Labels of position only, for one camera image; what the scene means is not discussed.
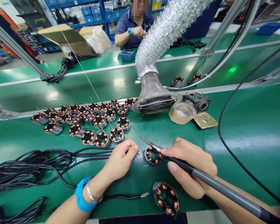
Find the silver bracelet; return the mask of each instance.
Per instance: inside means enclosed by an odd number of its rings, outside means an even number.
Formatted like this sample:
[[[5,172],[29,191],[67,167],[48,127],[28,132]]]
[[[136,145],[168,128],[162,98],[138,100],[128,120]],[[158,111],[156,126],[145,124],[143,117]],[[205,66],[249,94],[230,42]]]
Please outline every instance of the silver bracelet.
[[[87,188],[87,194],[88,194],[90,200],[92,201],[92,203],[93,204],[97,204],[97,203],[102,201],[103,196],[101,196],[101,198],[98,201],[93,198],[92,194],[90,193],[90,189],[89,189],[89,182],[90,182],[90,180],[91,179],[89,179],[89,181],[87,182],[87,187],[86,187]]]

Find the green light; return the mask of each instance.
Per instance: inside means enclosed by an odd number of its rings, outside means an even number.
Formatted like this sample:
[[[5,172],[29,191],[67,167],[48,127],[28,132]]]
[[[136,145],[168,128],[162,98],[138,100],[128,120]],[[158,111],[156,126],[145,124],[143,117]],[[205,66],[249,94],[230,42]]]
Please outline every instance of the green light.
[[[234,66],[231,69],[229,69],[229,72],[233,73],[233,72],[235,72],[235,70],[237,70],[237,66]]]

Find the fan grille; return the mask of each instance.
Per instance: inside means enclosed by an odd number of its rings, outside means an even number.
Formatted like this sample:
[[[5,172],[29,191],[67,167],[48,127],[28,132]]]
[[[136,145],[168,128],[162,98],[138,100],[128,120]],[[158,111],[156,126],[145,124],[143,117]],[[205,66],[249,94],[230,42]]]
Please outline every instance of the fan grille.
[[[152,104],[149,105],[147,107],[140,107],[140,113],[141,114],[155,114],[155,113],[159,113],[165,110],[169,110],[172,105],[174,104],[173,102],[162,102],[162,103],[156,103],[156,104]]]

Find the blue wristband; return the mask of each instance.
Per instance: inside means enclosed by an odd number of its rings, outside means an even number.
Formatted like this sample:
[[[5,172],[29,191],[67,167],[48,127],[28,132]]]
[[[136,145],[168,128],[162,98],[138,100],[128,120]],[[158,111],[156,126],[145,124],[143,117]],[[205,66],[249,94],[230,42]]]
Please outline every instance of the blue wristband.
[[[132,35],[132,32],[131,32],[131,28],[130,28],[130,27],[128,28],[128,33],[129,33],[130,37],[132,37],[132,36],[133,36],[133,35]]]
[[[96,204],[94,203],[88,203],[84,200],[83,198],[83,187],[85,184],[87,184],[87,182],[91,179],[91,177],[87,177],[85,179],[83,179],[77,186],[76,191],[75,191],[75,196],[77,198],[77,205],[78,208],[82,211],[82,212],[91,212],[95,207]]]

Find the blue plastic tray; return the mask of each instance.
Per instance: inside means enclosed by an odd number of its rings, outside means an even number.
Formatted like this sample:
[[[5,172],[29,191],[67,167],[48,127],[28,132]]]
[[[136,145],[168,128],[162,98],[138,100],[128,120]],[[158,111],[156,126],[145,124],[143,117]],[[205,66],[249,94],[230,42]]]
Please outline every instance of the blue plastic tray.
[[[272,35],[277,30],[280,29],[280,23],[267,23],[259,28],[258,33],[259,35]]]
[[[123,50],[122,52],[119,53],[119,55],[121,56],[122,61],[131,62],[135,58],[136,51]]]

